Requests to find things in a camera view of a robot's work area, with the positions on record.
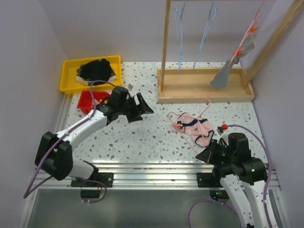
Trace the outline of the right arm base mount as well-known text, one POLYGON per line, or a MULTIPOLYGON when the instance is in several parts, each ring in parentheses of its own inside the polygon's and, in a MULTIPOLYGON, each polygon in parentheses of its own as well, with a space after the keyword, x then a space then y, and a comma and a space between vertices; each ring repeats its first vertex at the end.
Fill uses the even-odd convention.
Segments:
POLYGON ((199 188, 221 188, 221 184, 217 181, 212 173, 198 172, 197 185, 199 188))

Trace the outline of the pink wire hanger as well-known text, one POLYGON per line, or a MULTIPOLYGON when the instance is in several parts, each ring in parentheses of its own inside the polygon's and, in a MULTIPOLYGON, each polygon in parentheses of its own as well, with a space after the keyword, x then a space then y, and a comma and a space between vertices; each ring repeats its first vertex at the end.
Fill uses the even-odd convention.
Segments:
MULTIPOLYGON (((193 116, 194 118, 197 118, 197 119, 206 119, 204 118, 204 114, 205 112, 210 108, 210 105, 211 105, 211 101, 209 99, 204 99, 202 100, 199 104, 203 104, 205 103, 207 105, 207 107, 202 111, 200 112, 200 114, 198 116, 193 116)), ((166 117, 169 119, 170 123, 172 124, 173 122, 175 122, 177 120, 177 118, 181 115, 182 113, 180 114, 177 114, 175 112, 168 112, 166 117)), ((195 144, 193 142, 193 140, 190 138, 190 136, 186 135, 186 134, 183 134, 183 133, 180 133, 176 128, 174 128, 176 130, 176 132, 178 132, 181 137, 186 141, 187 145, 190 146, 190 148, 195 152, 195 154, 199 154, 199 151, 196 149, 196 147, 198 147, 199 149, 204 149, 205 147, 200 147, 198 146, 197 144, 195 144)))

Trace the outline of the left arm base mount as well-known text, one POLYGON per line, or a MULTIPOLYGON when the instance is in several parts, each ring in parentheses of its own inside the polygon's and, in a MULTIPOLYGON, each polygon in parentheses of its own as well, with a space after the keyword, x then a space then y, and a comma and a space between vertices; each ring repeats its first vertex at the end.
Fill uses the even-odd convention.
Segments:
POLYGON ((113 186, 114 174, 111 172, 98 172, 89 179, 75 178, 71 181, 71 187, 93 188, 101 187, 104 184, 107 188, 113 186))

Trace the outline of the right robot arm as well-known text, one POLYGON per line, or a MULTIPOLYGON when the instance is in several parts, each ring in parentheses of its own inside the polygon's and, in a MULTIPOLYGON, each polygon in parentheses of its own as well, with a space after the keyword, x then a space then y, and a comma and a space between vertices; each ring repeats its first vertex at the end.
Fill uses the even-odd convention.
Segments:
POLYGON ((251 155, 248 138, 243 133, 230 133, 226 141, 211 140, 196 159, 213 165, 211 180, 224 188, 243 228, 271 227, 265 211, 266 166, 251 155))

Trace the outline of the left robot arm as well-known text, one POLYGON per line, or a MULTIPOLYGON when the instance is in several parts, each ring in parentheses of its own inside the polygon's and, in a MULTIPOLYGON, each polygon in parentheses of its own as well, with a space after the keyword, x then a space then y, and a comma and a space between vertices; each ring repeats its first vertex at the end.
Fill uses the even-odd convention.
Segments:
POLYGON ((87 186, 98 183, 98 168, 86 161, 75 161, 74 149, 94 132, 108 126, 124 115, 129 123, 141 121, 143 114, 152 114, 141 93, 131 96, 129 90, 117 86, 104 101, 95 104, 83 119, 57 132, 45 133, 35 158, 37 169, 42 169, 60 181, 66 177, 82 179, 87 186))

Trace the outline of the pink underwear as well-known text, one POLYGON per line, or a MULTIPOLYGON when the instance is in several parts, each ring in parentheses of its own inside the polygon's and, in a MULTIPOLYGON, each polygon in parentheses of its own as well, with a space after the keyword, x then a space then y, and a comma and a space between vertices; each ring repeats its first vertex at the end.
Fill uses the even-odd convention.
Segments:
POLYGON ((183 124, 180 133, 190 136, 195 144, 200 147, 207 147, 213 137, 214 128, 207 119, 197 119, 189 113, 182 113, 176 120, 183 124))

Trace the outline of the pink clothes clip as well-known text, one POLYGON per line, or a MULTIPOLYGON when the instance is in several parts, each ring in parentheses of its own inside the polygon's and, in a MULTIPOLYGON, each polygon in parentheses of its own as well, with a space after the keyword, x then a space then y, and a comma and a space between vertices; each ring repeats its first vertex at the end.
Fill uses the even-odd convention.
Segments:
POLYGON ((176 129, 182 129, 184 127, 180 121, 173 122, 171 125, 176 129))

